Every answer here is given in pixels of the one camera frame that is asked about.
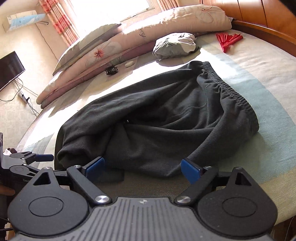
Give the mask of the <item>person's left hand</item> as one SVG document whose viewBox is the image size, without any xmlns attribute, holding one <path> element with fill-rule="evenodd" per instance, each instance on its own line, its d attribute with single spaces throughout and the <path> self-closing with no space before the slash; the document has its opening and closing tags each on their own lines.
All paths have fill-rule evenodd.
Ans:
<svg viewBox="0 0 296 241">
<path fill-rule="evenodd" d="M 15 190 L 0 184 L 0 195 L 13 196 L 14 194 Z"/>
</svg>

